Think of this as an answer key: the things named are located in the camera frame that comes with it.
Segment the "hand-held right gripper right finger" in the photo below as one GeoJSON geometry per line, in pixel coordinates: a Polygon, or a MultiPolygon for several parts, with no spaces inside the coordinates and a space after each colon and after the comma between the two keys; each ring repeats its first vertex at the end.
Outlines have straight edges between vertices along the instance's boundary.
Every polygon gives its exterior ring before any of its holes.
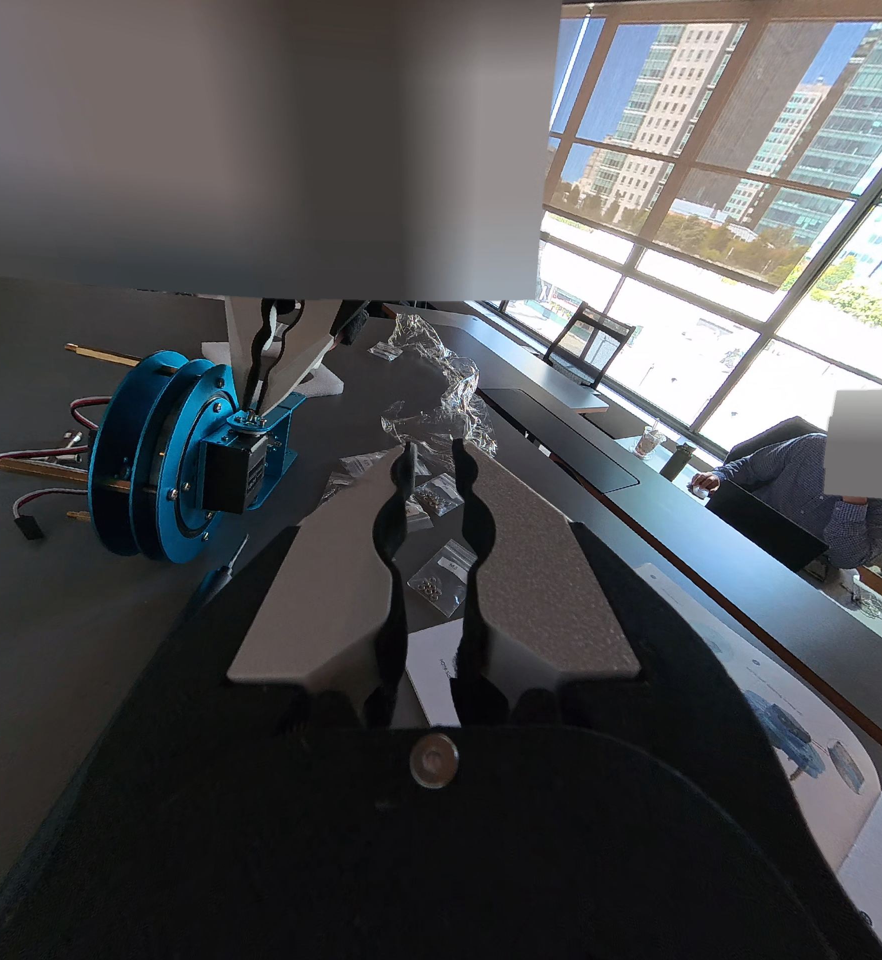
{"type": "Polygon", "coordinates": [[[455,703],[634,680],[641,666],[567,516],[473,443],[452,444],[468,572],[455,703]]]}

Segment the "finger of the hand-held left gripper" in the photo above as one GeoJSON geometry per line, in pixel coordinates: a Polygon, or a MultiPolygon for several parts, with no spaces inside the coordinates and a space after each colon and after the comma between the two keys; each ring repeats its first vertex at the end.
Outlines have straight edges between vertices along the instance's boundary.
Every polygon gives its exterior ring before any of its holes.
{"type": "Polygon", "coordinates": [[[273,380],[285,379],[282,370],[286,365],[285,337],[281,337],[274,345],[274,333],[269,333],[267,354],[262,348],[257,348],[255,357],[252,355],[252,344],[264,327],[263,304],[270,306],[268,316],[270,321],[278,319],[282,322],[293,320],[293,301],[282,300],[279,310],[276,309],[274,298],[261,297],[227,297],[225,312],[227,318],[228,340],[230,346],[231,372],[236,399],[241,410],[252,410],[253,401],[246,395],[247,380],[255,360],[260,361],[260,373],[255,378],[255,386],[259,387],[257,410],[268,412],[279,403],[275,397],[279,388],[272,386],[273,380]]]}
{"type": "Polygon", "coordinates": [[[282,402],[320,362],[334,342],[331,330],[341,304],[340,299],[305,302],[300,318],[282,333],[283,349],[262,372],[257,411],[269,412],[282,402]]]}

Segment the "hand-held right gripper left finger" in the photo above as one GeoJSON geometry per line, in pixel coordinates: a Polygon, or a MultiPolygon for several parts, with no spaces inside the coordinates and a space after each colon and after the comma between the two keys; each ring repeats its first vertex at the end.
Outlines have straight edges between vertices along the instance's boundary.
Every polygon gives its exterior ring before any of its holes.
{"type": "Polygon", "coordinates": [[[238,684],[375,690],[375,636],[387,620],[391,577],[374,542],[376,516],[397,488],[396,446],[328,499],[298,533],[228,669],[238,684]]]}

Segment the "blue toy robot arm base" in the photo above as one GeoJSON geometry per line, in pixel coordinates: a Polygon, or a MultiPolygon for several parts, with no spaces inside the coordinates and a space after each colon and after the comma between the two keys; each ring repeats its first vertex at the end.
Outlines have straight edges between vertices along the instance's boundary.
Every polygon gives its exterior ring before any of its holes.
{"type": "Polygon", "coordinates": [[[75,495],[85,483],[89,520],[114,554],[192,560],[223,515],[258,509],[296,458],[289,436],[300,384],[269,412],[249,412],[229,366],[170,350],[138,358],[65,348],[130,371],[99,426],[86,423],[86,446],[3,453],[0,470],[72,483],[75,495]]]}

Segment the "blue screwdriver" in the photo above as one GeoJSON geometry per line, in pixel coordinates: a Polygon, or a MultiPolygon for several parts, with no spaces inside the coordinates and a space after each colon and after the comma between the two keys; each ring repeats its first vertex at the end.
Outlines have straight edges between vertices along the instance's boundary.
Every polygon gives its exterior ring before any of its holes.
{"type": "Polygon", "coordinates": [[[196,616],[232,580],[235,563],[240,558],[249,539],[250,535],[245,534],[231,558],[218,568],[207,572],[183,611],[184,620],[190,620],[196,616]]]}

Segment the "small bag of tiny nuts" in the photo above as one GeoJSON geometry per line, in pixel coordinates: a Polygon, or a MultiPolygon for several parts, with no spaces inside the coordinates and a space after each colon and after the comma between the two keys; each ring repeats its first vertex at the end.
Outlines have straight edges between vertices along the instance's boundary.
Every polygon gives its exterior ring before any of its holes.
{"type": "Polygon", "coordinates": [[[407,581],[407,586],[450,618],[467,595],[468,572],[476,560],[469,547],[450,539],[407,581]]]}

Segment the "crumpled clear plastic wrap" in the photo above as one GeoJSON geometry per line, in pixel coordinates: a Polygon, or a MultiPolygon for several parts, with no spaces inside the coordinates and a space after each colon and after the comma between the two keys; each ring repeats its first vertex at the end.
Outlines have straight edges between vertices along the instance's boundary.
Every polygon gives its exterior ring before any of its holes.
{"type": "Polygon", "coordinates": [[[477,394],[477,364],[448,349],[435,328],[413,313],[398,314],[388,345],[397,354],[417,354],[444,376],[447,388],[430,412],[403,416],[404,402],[393,403],[381,413],[384,432],[401,444],[416,444],[421,461],[435,474],[454,469],[452,444],[457,439],[494,458],[498,445],[488,408],[477,394]]]}

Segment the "clear bag of large nuts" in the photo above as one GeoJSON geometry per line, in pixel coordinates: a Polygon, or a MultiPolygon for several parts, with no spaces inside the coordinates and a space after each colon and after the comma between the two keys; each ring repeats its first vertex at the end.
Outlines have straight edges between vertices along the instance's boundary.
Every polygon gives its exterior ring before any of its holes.
{"type": "Polygon", "coordinates": [[[455,478],[448,473],[439,474],[417,486],[412,498],[435,518],[444,517],[464,503],[455,478]]]}

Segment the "black laptop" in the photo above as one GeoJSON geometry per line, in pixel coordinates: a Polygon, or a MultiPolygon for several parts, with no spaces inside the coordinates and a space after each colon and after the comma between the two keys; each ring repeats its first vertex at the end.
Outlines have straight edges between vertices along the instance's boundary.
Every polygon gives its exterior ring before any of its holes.
{"type": "Polygon", "coordinates": [[[827,554],[818,537],[730,481],[710,494],[707,510],[793,572],[827,554]]]}

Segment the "black mesh chair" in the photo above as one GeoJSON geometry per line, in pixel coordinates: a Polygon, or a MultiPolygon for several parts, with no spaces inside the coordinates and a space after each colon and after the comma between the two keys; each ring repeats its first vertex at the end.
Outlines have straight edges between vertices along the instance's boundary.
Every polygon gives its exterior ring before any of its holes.
{"type": "Polygon", "coordinates": [[[637,330],[637,326],[617,321],[582,301],[545,351],[543,361],[576,384],[594,390],[637,330]]]}

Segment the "dark office chair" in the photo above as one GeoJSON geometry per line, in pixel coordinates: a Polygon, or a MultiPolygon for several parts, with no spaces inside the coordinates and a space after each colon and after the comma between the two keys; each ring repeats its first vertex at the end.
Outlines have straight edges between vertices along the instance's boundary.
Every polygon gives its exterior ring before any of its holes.
{"type": "Polygon", "coordinates": [[[795,438],[825,433],[824,427],[815,426],[801,416],[792,416],[732,446],[723,463],[727,465],[765,447],[780,445],[795,438]]]}

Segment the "large grid window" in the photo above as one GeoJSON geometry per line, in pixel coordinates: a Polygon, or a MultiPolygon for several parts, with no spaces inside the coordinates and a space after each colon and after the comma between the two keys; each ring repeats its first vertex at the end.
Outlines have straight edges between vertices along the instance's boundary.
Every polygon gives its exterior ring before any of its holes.
{"type": "Polygon", "coordinates": [[[638,328],[599,384],[729,450],[882,389],[882,2],[568,7],[538,292],[638,328]]]}

